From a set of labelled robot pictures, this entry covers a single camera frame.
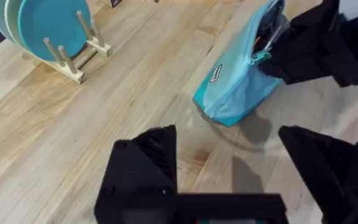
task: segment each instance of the wooden table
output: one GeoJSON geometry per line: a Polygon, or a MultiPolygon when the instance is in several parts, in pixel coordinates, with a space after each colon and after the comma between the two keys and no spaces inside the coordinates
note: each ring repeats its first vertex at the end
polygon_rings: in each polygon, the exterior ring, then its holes
{"type": "MultiPolygon", "coordinates": [[[[112,144],[176,124],[181,192],[279,192],[292,223],[321,213],[277,136],[298,124],[358,140],[358,86],[330,78],[281,85],[238,125],[205,120],[192,97],[262,4],[124,0],[88,4],[106,42],[83,85],[0,44],[0,223],[95,223],[112,144]]],[[[318,0],[287,0],[291,19],[318,0]]]]}

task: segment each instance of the teal pencil case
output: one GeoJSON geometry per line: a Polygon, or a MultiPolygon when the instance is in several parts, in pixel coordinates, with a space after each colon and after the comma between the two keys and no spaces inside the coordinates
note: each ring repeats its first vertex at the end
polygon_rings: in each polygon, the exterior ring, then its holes
{"type": "MultiPolygon", "coordinates": [[[[195,102],[207,116],[226,126],[249,114],[280,84],[279,79],[266,76],[257,66],[270,56],[269,50],[254,53],[261,21],[266,20],[267,12],[278,5],[278,1],[283,6],[282,0],[270,0],[254,12],[194,95],[195,102]]],[[[278,15],[282,16],[282,7],[279,11],[278,15]]]]}

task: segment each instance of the plate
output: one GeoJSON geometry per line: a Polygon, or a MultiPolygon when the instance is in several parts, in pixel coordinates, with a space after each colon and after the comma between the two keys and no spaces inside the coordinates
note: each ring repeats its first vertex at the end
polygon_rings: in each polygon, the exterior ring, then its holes
{"type": "Polygon", "coordinates": [[[26,48],[26,45],[23,43],[22,37],[19,33],[19,27],[17,26],[17,18],[19,16],[19,9],[22,4],[22,0],[6,0],[5,3],[5,23],[7,30],[13,41],[26,48]]]}
{"type": "Polygon", "coordinates": [[[41,59],[55,61],[44,44],[48,37],[56,49],[62,45],[70,57],[76,55],[86,43],[77,11],[90,26],[91,13],[85,0],[23,0],[18,25],[27,49],[41,59]]]}
{"type": "Polygon", "coordinates": [[[10,41],[13,41],[13,38],[11,37],[5,22],[5,3],[6,0],[0,0],[0,32],[10,41]]]}

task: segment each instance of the wooden peg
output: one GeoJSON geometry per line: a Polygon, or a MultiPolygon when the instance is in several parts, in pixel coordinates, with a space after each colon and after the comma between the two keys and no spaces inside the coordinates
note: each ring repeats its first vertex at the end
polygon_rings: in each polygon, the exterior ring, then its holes
{"type": "Polygon", "coordinates": [[[63,46],[59,46],[59,52],[62,55],[63,59],[66,61],[66,64],[70,69],[70,71],[72,72],[72,74],[77,74],[77,69],[75,68],[71,58],[67,55],[66,50],[63,46]]]}
{"type": "Polygon", "coordinates": [[[53,47],[52,43],[50,42],[49,38],[46,37],[44,38],[44,43],[45,45],[48,47],[49,52],[52,54],[52,56],[55,58],[55,60],[57,61],[57,63],[64,67],[65,63],[63,62],[62,58],[59,56],[59,54],[57,54],[55,48],[53,47]]]}
{"type": "Polygon", "coordinates": [[[77,11],[77,17],[78,17],[78,20],[81,23],[82,29],[85,32],[86,38],[88,38],[88,40],[92,40],[93,35],[92,35],[92,32],[91,32],[91,29],[88,27],[88,25],[86,25],[86,22],[84,20],[84,16],[82,15],[81,11],[77,11]]]}
{"type": "Polygon", "coordinates": [[[104,47],[103,37],[102,37],[102,35],[100,34],[99,28],[96,26],[96,22],[94,21],[93,18],[92,18],[92,20],[91,20],[91,23],[92,23],[93,31],[94,31],[94,33],[95,33],[95,35],[96,35],[97,40],[98,40],[99,46],[100,46],[100,47],[104,47]]]}

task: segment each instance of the pencil case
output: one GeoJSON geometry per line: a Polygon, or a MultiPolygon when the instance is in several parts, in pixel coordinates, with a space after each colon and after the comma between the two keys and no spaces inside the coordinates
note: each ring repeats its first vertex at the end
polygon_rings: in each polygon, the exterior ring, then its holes
{"type": "Polygon", "coordinates": [[[260,23],[272,4],[277,4],[277,0],[270,0],[253,13],[194,95],[194,101],[207,116],[226,126],[249,114],[280,83],[258,69],[258,62],[269,52],[253,54],[260,23]]]}

